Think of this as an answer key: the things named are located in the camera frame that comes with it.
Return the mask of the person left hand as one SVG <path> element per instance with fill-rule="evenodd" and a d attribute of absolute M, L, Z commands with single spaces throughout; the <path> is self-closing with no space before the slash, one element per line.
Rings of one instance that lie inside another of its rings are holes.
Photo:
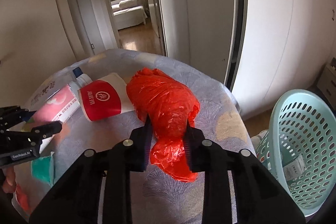
<path fill-rule="evenodd" d="M 8 167 L 5 169 L 5 180 L 2 183 L 2 190 L 6 194 L 13 194 L 16 191 L 17 183 L 15 177 L 15 170 L 13 166 Z"/>

